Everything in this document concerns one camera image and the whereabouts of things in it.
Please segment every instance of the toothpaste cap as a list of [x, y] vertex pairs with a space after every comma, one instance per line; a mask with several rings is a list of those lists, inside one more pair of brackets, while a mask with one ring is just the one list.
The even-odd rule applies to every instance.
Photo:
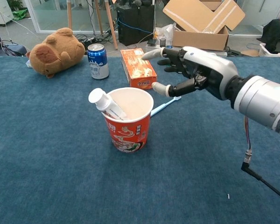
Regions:
[[88, 96], [88, 101], [92, 104], [96, 104], [100, 111], [103, 111], [111, 102], [106, 92], [101, 88], [96, 88]]

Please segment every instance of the capybara plush toy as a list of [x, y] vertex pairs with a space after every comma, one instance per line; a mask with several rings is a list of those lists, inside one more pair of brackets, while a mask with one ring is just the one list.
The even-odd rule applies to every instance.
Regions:
[[61, 28], [47, 36], [27, 53], [35, 71], [52, 78], [56, 73], [77, 64], [83, 58], [85, 48], [70, 28]]

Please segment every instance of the orange box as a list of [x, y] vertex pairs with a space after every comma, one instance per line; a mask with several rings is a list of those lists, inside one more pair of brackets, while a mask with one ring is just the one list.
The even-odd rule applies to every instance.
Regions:
[[122, 65], [126, 78], [131, 87], [147, 90], [151, 84], [157, 81], [157, 74], [149, 61], [141, 59], [143, 50], [141, 48], [121, 50]]

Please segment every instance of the cardboard box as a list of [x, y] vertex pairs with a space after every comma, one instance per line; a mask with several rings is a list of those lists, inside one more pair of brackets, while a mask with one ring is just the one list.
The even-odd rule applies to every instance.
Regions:
[[250, 57], [259, 57], [259, 51], [258, 50], [244, 50], [241, 51], [242, 55], [250, 56]]
[[157, 74], [149, 61], [141, 59], [143, 50], [129, 49], [121, 50], [122, 65], [126, 73], [126, 78], [131, 87], [147, 90], [151, 89], [151, 84], [157, 81]]
[[228, 42], [228, 29], [223, 27], [218, 34], [173, 31], [172, 45], [176, 47], [191, 46], [204, 50], [224, 50]]
[[215, 12], [199, 0], [170, 0], [163, 12], [185, 31], [197, 33], [217, 34], [224, 26], [233, 30], [245, 17], [234, 0], [225, 0]]
[[222, 3], [222, 0], [200, 0], [200, 1], [211, 11], [215, 11]]

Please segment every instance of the green object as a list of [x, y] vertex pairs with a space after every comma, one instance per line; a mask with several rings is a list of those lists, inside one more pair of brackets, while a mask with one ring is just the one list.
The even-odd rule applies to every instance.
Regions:
[[14, 11], [13, 12], [14, 20], [21, 20], [25, 18], [27, 11], [28, 11], [27, 9]]

